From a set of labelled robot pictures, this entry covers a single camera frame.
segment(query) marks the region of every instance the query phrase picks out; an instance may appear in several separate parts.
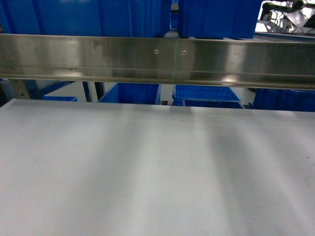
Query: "blue bin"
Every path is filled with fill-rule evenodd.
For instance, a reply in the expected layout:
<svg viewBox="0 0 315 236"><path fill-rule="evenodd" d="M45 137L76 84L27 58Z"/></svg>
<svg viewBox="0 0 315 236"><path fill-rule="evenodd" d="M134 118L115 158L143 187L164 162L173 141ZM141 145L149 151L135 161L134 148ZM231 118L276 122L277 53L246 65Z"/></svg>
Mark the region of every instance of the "blue bin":
<svg viewBox="0 0 315 236"><path fill-rule="evenodd" d="M193 101L185 100L186 107L216 107L216 108L235 108L244 109L245 107L240 102L214 102L214 101Z"/></svg>
<svg viewBox="0 0 315 236"><path fill-rule="evenodd" d="M77 97L63 97L63 96L43 96L43 100L77 102L78 98Z"/></svg>
<svg viewBox="0 0 315 236"><path fill-rule="evenodd" d="M253 38L262 0L179 0L179 33L197 38Z"/></svg>
<svg viewBox="0 0 315 236"><path fill-rule="evenodd" d="M5 33L162 37L169 30L171 0L0 1Z"/></svg>
<svg viewBox="0 0 315 236"><path fill-rule="evenodd" d="M173 99L174 106L244 108L239 97L227 87L176 85Z"/></svg>
<svg viewBox="0 0 315 236"><path fill-rule="evenodd" d="M257 89L252 109L315 112L315 91Z"/></svg>
<svg viewBox="0 0 315 236"><path fill-rule="evenodd" d="M171 14L171 29L178 29L178 14Z"/></svg>
<svg viewBox="0 0 315 236"><path fill-rule="evenodd" d="M188 100L212 102L240 102L239 97L228 87L175 85L173 105L184 106Z"/></svg>
<svg viewBox="0 0 315 236"><path fill-rule="evenodd" d="M160 97L160 85L117 83L98 102L158 105Z"/></svg>

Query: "metal shelf frame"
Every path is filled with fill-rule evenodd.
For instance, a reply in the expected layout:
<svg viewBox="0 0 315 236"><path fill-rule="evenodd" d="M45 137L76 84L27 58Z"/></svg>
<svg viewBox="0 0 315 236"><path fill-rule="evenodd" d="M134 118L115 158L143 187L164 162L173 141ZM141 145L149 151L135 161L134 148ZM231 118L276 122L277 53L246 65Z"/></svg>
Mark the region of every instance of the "metal shelf frame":
<svg viewBox="0 0 315 236"><path fill-rule="evenodd" d="M0 34L0 78L315 89L315 43Z"/></svg>

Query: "blue storage crate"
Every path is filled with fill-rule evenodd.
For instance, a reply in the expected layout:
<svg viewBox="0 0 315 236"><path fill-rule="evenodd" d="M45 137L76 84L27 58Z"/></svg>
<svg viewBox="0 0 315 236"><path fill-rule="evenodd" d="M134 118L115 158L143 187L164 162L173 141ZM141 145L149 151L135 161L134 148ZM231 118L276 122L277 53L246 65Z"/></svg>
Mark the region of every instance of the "blue storage crate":
<svg viewBox="0 0 315 236"><path fill-rule="evenodd" d="M315 91L257 89L252 109L315 112Z"/></svg>
<svg viewBox="0 0 315 236"><path fill-rule="evenodd" d="M262 0L179 0L179 33L197 38L252 38Z"/></svg>
<svg viewBox="0 0 315 236"><path fill-rule="evenodd" d="M169 30L171 0L0 1L5 33L156 37Z"/></svg>
<svg viewBox="0 0 315 236"><path fill-rule="evenodd" d="M215 101L194 101L185 100L186 107L217 107L217 108L235 108L244 109L245 107L240 102L215 102Z"/></svg>
<svg viewBox="0 0 315 236"><path fill-rule="evenodd" d="M171 29L178 29L178 14L171 14Z"/></svg>
<svg viewBox="0 0 315 236"><path fill-rule="evenodd" d="M158 105L160 97L160 85L117 83L99 102Z"/></svg>
<svg viewBox="0 0 315 236"><path fill-rule="evenodd" d="M78 98L77 97L64 97L64 96L43 96L43 100L77 102Z"/></svg>
<svg viewBox="0 0 315 236"><path fill-rule="evenodd" d="M227 87L175 85L173 105L184 106L187 101L240 102L239 97Z"/></svg>

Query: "white table surface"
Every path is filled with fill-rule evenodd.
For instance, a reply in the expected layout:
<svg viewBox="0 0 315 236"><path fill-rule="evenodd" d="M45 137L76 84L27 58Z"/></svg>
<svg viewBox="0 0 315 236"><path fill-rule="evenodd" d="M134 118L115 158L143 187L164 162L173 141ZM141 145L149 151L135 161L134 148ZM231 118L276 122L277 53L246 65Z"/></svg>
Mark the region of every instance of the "white table surface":
<svg viewBox="0 0 315 236"><path fill-rule="evenodd" d="M315 113L15 100L1 236L314 236Z"/></svg>

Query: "metal beam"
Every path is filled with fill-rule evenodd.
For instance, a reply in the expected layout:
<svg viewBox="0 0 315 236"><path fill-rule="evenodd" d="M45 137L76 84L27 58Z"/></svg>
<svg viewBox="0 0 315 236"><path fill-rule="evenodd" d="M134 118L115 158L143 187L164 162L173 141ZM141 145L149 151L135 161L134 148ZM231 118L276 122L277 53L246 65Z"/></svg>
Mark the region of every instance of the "metal beam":
<svg viewBox="0 0 315 236"><path fill-rule="evenodd" d="M0 35L0 77L315 89L315 43Z"/></svg>

